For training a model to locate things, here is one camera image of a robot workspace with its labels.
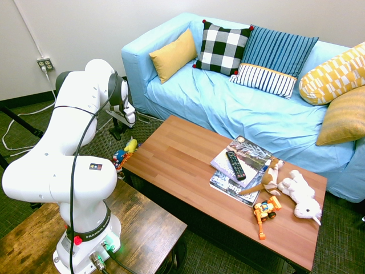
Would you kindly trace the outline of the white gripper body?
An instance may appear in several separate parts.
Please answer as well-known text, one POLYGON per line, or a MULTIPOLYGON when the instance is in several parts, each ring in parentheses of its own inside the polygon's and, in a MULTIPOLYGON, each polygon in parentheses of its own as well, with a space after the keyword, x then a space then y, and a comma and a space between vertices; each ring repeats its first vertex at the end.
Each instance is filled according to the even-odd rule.
POLYGON ((120 88, 117 98, 121 99, 121 104, 115 106, 109 104, 106 112, 125 125, 133 126, 135 124, 135 108, 128 101, 128 83, 122 80, 120 88))

